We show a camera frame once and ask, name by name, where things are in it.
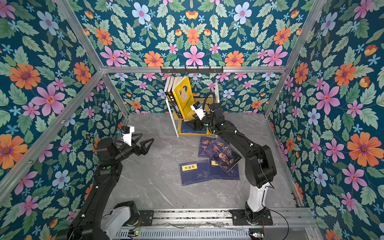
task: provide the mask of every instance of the yellow book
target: yellow book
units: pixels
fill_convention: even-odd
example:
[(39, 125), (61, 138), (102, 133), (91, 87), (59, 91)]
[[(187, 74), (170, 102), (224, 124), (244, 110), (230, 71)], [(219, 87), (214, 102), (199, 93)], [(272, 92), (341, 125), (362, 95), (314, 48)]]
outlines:
[(177, 105), (180, 108), (180, 112), (183, 118), (186, 118), (189, 111), (191, 111), (191, 106), (195, 103), (192, 96), (191, 84), (189, 82), (189, 77), (177, 77), (172, 86), (172, 92), (175, 96)]

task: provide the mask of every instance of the yellow title label on book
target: yellow title label on book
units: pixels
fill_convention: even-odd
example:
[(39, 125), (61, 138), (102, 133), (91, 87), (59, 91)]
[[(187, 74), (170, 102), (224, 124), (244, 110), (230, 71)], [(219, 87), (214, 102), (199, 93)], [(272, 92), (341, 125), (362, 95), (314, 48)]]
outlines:
[(188, 171), (188, 170), (193, 170), (193, 169), (197, 169), (197, 164), (191, 164), (191, 165), (183, 166), (183, 171)]

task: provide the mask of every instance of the purple book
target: purple book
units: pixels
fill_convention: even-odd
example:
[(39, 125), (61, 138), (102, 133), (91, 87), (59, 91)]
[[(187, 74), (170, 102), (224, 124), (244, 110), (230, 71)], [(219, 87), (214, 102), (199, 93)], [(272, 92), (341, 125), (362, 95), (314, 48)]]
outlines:
[(210, 144), (205, 152), (213, 158), (225, 172), (229, 172), (241, 159), (240, 155), (232, 151), (231, 147), (223, 139), (218, 137)]
[(214, 142), (214, 138), (211, 137), (201, 137), (200, 146), (199, 146), (199, 157), (209, 157), (209, 155), (204, 151), (209, 145)]

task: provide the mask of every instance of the book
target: book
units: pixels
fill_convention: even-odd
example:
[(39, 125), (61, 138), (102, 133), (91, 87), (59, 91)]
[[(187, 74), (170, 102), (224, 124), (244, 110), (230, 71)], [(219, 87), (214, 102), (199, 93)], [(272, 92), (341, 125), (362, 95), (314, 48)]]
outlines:
[(179, 106), (182, 118), (186, 118), (187, 114), (192, 110), (191, 106), (195, 103), (192, 95), (192, 88), (189, 77), (177, 77), (172, 85), (172, 93)]
[(179, 106), (177, 105), (176, 99), (175, 99), (175, 97), (173, 96), (173, 93), (172, 93), (172, 85), (173, 85), (174, 80), (175, 80), (175, 77), (173, 77), (173, 76), (169, 77), (168, 88), (167, 88), (167, 91), (165, 91), (165, 93), (166, 93), (166, 95), (167, 95), (167, 97), (169, 99), (169, 102), (172, 104), (172, 107), (173, 107), (177, 117), (182, 119), (183, 116), (181, 115)]
[(209, 161), (187, 162), (180, 164), (181, 185), (186, 186), (198, 182), (210, 181)]
[(180, 135), (207, 135), (208, 134), (208, 128), (204, 127), (200, 131), (193, 130), (190, 126), (186, 124), (184, 120), (179, 121), (179, 128)]
[(209, 157), (205, 152), (205, 149), (214, 142), (214, 138), (211, 137), (201, 137), (199, 145), (199, 157)]
[(229, 172), (241, 159), (223, 139), (218, 137), (205, 149), (206, 153), (225, 171)]
[(213, 159), (209, 160), (209, 178), (220, 180), (240, 180), (239, 167), (236, 164), (229, 172), (225, 172)]

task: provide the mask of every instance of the pink flower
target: pink flower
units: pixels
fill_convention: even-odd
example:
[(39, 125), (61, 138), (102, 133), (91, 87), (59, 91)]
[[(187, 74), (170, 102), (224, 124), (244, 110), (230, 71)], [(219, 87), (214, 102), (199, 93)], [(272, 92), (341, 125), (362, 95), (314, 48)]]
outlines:
[(288, 55), (288, 52), (281, 52), (282, 50), (283, 50), (283, 45), (280, 45), (276, 49), (276, 52), (271, 50), (271, 49), (269, 49), (268, 50), (268, 56), (270, 56), (270, 58), (265, 58), (263, 60), (263, 63), (269, 63), (268, 66), (274, 66), (275, 63), (276, 63), (276, 65), (283, 64), (283, 60), (281, 60), (281, 58), (283, 58), (286, 55)]
[(73, 219), (76, 218), (77, 214), (78, 212), (76, 211), (76, 209), (73, 209), (68, 213), (69, 216), (67, 217), (67, 220), (72, 221)]
[(147, 86), (147, 83), (146, 83), (146, 82), (142, 82), (142, 81), (140, 81), (140, 83), (139, 83), (139, 87), (145, 90), (145, 89), (147, 89), (148, 86)]
[(25, 185), (25, 187), (29, 187), (29, 188), (33, 187), (33, 185), (34, 185), (33, 181), (30, 179), (36, 177), (36, 175), (37, 175), (37, 171), (33, 171), (33, 172), (30, 172), (27, 175), (25, 175), (20, 180), (19, 184), (16, 186), (15, 194), (19, 195), (23, 191), (24, 185)]
[(27, 196), (25, 199), (25, 202), (22, 202), (19, 204), (19, 217), (22, 216), (24, 213), (26, 216), (31, 215), (32, 209), (38, 208), (39, 205), (35, 202), (39, 200), (39, 197), (34, 197), (32, 199), (31, 195)]
[(316, 90), (318, 91), (319, 89), (323, 89), (323, 85), (325, 84), (324, 78), (317, 79), (317, 83), (314, 85)]
[(262, 51), (261, 51), (261, 52), (258, 52), (257, 54), (258, 54), (257, 58), (264, 59), (264, 57), (268, 56), (268, 51), (262, 49)]
[(349, 169), (349, 171), (345, 168), (342, 170), (344, 175), (347, 176), (344, 179), (344, 182), (346, 184), (351, 184), (351, 182), (352, 182), (352, 187), (355, 191), (359, 190), (359, 184), (362, 187), (368, 186), (367, 183), (363, 179), (360, 178), (360, 177), (364, 176), (364, 171), (362, 169), (358, 169), (355, 172), (355, 167), (351, 163), (348, 165), (348, 169)]
[(64, 109), (64, 105), (59, 102), (60, 100), (63, 100), (65, 97), (64, 93), (56, 93), (55, 86), (50, 83), (47, 87), (47, 91), (45, 91), (44, 88), (37, 87), (37, 92), (42, 96), (41, 97), (34, 97), (32, 98), (32, 103), (35, 105), (44, 105), (42, 108), (43, 116), (48, 116), (51, 113), (51, 109), (56, 113), (59, 114)]
[(297, 118), (297, 116), (300, 115), (299, 110), (300, 110), (300, 109), (297, 108), (296, 106), (293, 108), (293, 113), (292, 113), (292, 115), (293, 115), (295, 118)]
[(288, 157), (287, 157), (288, 149), (284, 149), (284, 145), (281, 144), (281, 145), (280, 145), (280, 150), (281, 150), (281, 153), (283, 154), (284, 160), (285, 160), (286, 162), (288, 162)]
[(23, 113), (24, 116), (30, 116), (32, 119), (35, 118), (35, 115), (40, 115), (40, 112), (37, 111), (39, 109), (39, 106), (33, 106), (33, 103), (29, 102), (28, 106), (24, 105), (22, 108), (25, 110)]
[(96, 90), (97, 92), (100, 92), (100, 90), (103, 90), (103, 84), (104, 82), (102, 80), (100, 80), (98, 83), (97, 83), (97, 86), (96, 86)]
[(190, 50), (191, 50), (191, 53), (188, 53), (188, 52), (183, 53), (184, 57), (189, 58), (185, 64), (187, 66), (190, 66), (193, 63), (194, 67), (196, 66), (196, 64), (200, 66), (203, 65), (203, 61), (200, 58), (204, 57), (205, 53), (203, 52), (198, 53), (197, 47), (195, 45), (193, 45)]
[(220, 82), (222, 83), (224, 80), (228, 80), (229, 79), (229, 75), (231, 75), (230, 73), (222, 73), (220, 75), (217, 75), (216, 76), (216, 79), (219, 79)]
[(247, 73), (235, 73), (235, 79), (238, 79), (239, 81), (243, 80), (243, 78), (247, 78)]
[(215, 43), (215, 45), (211, 44), (211, 48), (209, 50), (212, 52), (212, 54), (214, 54), (218, 53), (219, 49), (220, 47), (217, 45), (217, 43)]
[(355, 10), (353, 10), (355, 13), (357, 13), (355, 15), (355, 20), (359, 17), (365, 18), (365, 16), (367, 15), (367, 11), (375, 6), (375, 4), (371, 0), (361, 0), (360, 4), (361, 6), (358, 6), (355, 8)]
[(329, 91), (329, 84), (324, 84), (323, 93), (316, 93), (316, 98), (321, 100), (317, 103), (316, 109), (322, 109), (324, 107), (324, 112), (326, 115), (328, 115), (331, 111), (330, 105), (334, 107), (339, 106), (339, 100), (337, 98), (333, 98), (333, 96), (339, 92), (339, 88), (339, 86), (336, 86)]
[(362, 108), (363, 104), (360, 103), (358, 104), (358, 101), (355, 100), (353, 101), (353, 105), (352, 104), (348, 104), (347, 107), (349, 108), (349, 110), (347, 111), (348, 114), (352, 114), (352, 117), (355, 118), (356, 117), (356, 113), (357, 114), (362, 114), (362, 111), (360, 110)]
[(87, 112), (86, 112), (86, 115), (87, 115), (89, 118), (95, 116), (95, 114), (94, 114), (94, 111), (95, 111), (95, 110), (92, 109), (92, 107), (85, 108), (85, 110), (87, 111)]
[(285, 90), (288, 90), (288, 92), (291, 90), (291, 87), (293, 87), (293, 77), (288, 77), (287, 80), (285, 80)]
[(91, 101), (93, 102), (93, 98), (92, 96), (94, 96), (95, 94), (93, 92), (90, 92), (89, 95), (85, 98), (85, 102), (87, 103), (88, 101)]
[(72, 144), (70, 144), (68, 141), (61, 142), (59, 147), (59, 151), (61, 151), (61, 154), (64, 155), (65, 152), (70, 152), (70, 147), (72, 147)]
[(39, 162), (44, 162), (45, 157), (52, 157), (52, 152), (49, 151), (53, 148), (53, 144), (48, 144), (44, 152), (39, 156)]
[(312, 143), (310, 144), (312, 147), (312, 152), (316, 152), (316, 154), (319, 154), (319, 150), (321, 150), (320, 141), (312, 140)]
[(337, 157), (340, 159), (344, 159), (344, 154), (340, 152), (341, 150), (344, 149), (343, 144), (337, 145), (336, 139), (332, 139), (332, 145), (329, 142), (325, 143), (325, 146), (330, 149), (327, 151), (326, 155), (327, 156), (332, 156), (333, 162), (337, 162)]
[(127, 52), (127, 50), (120, 50), (120, 57), (124, 57), (125, 60), (127, 59), (131, 59), (131, 53), (130, 52)]
[(249, 80), (248, 82), (245, 82), (243, 87), (245, 87), (245, 89), (251, 88), (252, 87), (251, 80)]
[(171, 43), (169, 44), (168, 50), (169, 50), (169, 53), (174, 53), (174, 54), (176, 54), (176, 52), (178, 51), (176, 44), (172, 45)]
[(168, 77), (172, 76), (172, 73), (160, 73), (161, 80), (165, 81)]
[(207, 86), (208, 86), (208, 89), (211, 89), (211, 90), (215, 90), (216, 88), (216, 84), (213, 83), (212, 81), (209, 84), (207, 84)]
[(122, 58), (119, 58), (120, 57), (120, 51), (119, 50), (114, 50), (113, 53), (112, 53), (112, 50), (105, 46), (104, 47), (104, 50), (106, 51), (105, 52), (101, 52), (100, 55), (104, 58), (107, 58), (107, 65), (108, 66), (112, 66), (113, 64), (115, 64), (116, 67), (120, 67), (120, 63), (124, 64), (126, 63), (126, 61)]
[(301, 87), (297, 88), (295, 87), (295, 91), (292, 93), (293, 101), (300, 102), (300, 97), (303, 96), (303, 93), (301, 93)]
[(163, 0), (163, 4), (164, 4), (165, 6), (167, 5), (168, 2), (172, 3), (173, 0)]
[(291, 169), (292, 169), (292, 172), (297, 171), (297, 166), (295, 165), (295, 163), (291, 163)]
[(148, 81), (152, 82), (153, 79), (156, 79), (154, 73), (143, 73), (144, 74), (144, 79), (148, 79)]
[(347, 192), (347, 195), (342, 193), (341, 196), (344, 198), (344, 200), (341, 200), (341, 203), (347, 206), (348, 211), (351, 211), (352, 209), (354, 211), (358, 210), (358, 208), (355, 205), (358, 201), (354, 198), (351, 199), (352, 196), (349, 192)]
[(67, 86), (67, 85), (65, 85), (64, 83), (64, 80), (63, 79), (58, 79), (58, 78), (55, 78), (55, 81), (54, 82), (52, 82), (52, 84), (53, 85), (55, 85), (56, 86), (56, 90), (59, 90), (60, 89), (60, 91), (64, 91), (64, 88)]
[(13, 13), (11, 13), (11, 12), (14, 12), (15, 10), (16, 9), (11, 5), (7, 5), (6, 0), (0, 0), (0, 17), (6, 18), (8, 15), (8, 17), (15, 19), (15, 16), (13, 15)]

